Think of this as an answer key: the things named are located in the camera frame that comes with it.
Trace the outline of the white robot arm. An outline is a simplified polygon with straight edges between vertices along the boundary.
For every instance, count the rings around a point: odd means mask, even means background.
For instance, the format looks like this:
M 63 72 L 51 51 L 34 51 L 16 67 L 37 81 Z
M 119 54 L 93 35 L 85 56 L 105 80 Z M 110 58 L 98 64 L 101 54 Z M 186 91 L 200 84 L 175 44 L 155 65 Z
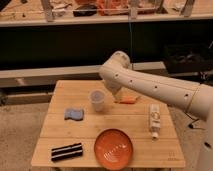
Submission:
M 116 51 L 100 67 L 99 75 L 116 102 L 122 87 L 173 105 L 206 122 L 196 171 L 213 171 L 213 86 L 130 69 L 130 58 Z

